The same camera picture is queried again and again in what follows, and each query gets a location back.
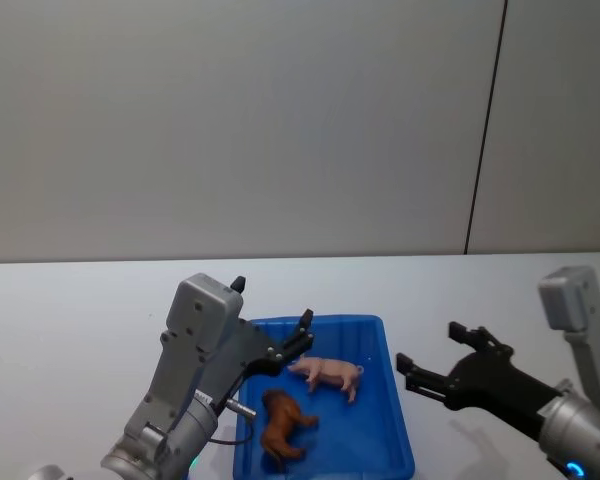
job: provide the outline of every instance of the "blue light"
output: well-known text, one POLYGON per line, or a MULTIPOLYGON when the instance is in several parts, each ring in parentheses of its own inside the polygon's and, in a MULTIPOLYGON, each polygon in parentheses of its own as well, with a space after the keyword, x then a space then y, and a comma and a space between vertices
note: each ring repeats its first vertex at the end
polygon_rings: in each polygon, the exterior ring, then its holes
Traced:
POLYGON ((584 469, 576 462, 567 463, 567 470, 571 473, 575 473, 578 478, 584 478, 584 469))

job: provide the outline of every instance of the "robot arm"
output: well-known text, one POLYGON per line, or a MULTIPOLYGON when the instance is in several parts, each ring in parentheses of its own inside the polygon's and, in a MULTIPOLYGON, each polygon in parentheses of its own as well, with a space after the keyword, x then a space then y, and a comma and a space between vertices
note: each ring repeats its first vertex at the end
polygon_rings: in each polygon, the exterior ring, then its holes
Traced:
POLYGON ((160 336, 163 351, 148 392, 101 462, 102 470, 66 476, 48 465, 30 480, 180 480, 211 440, 218 416, 252 375, 278 375, 311 347, 313 312, 307 310, 282 343, 239 318, 245 280, 226 287, 204 274, 184 280, 176 291, 160 336))
POLYGON ((600 480, 600 292, 588 267, 561 269, 540 283, 549 325, 565 330, 591 402, 567 381, 552 388, 511 365, 513 349, 484 327, 449 324, 449 337, 475 352, 448 376, 397 355, 407 390, 441 401, 451 410, 487 410, 537 441, 547 460, 569 478, 600 480))

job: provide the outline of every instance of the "white wall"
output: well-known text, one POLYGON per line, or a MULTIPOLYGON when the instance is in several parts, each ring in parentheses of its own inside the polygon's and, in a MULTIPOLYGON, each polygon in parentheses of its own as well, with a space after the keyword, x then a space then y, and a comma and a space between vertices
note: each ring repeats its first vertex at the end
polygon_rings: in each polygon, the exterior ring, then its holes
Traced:
POLYGON ((0 261, 461 252, 501 9, 0 0, 0 261))
POLYGON ((470 252, 565 250, 600 250, 600 0, 512 0, 470 252))

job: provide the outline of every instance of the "white table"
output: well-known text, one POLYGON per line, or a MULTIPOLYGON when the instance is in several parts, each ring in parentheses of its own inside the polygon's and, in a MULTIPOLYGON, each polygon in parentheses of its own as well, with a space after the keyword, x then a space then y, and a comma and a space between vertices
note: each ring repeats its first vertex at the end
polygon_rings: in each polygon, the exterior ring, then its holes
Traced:
MULTIPOLYGON (((577 381, 570 349, 547 327, 538 280, 600 254, 106 262, 0 265, 0 479, 26 466, 93 469, 146 391, 178 282, 203 271, 247 277, 245 318, 372 313, 393 357, 447 373, 469 353, 447 323, 484 325, 514 364, 548 384, 577 381)), ((420 480, 560 478, 537 446, 490 414, 399 396, 420 480)), ((230 438, 225 412, 216 436, 230 438)), ((231 447, 207 446, 196 478, 231 478, 231 447)))

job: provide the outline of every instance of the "cable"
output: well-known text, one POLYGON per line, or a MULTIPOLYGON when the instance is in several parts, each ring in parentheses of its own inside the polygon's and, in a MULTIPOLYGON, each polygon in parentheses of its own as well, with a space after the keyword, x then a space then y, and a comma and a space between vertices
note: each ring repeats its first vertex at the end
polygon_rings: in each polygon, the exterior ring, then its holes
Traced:
POLYGON ((215 438, 211 438, 209 439, 210 443, 216 443, 218 445, 229 445, 229 446, 235 446, 235 445, 242 445, 243 443, 247 443, 250 442, 251 439, 253 438, 253 424, 252 422, 247 421, 247 428, 249 429, 249 434, 247 435, 246 438, 243 438, 242 440, 217 440, 215 438))

